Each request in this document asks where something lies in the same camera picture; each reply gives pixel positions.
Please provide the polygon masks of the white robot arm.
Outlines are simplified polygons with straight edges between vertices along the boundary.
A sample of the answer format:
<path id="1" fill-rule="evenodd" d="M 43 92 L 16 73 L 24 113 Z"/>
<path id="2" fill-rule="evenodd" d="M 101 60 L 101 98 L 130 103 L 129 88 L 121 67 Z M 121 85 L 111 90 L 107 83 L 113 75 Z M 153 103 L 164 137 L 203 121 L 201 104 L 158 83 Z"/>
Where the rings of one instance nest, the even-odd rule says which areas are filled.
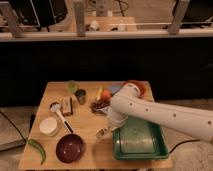
<path id="1" fill-rule="evenodd" d="M 107 114 L 111 125 L 121 127 L 134 116 L 213 144 L 213 111 L 149 102 L 140 99 L 140 93 L 136 84 L 126 83 L 111 98 Z"/>

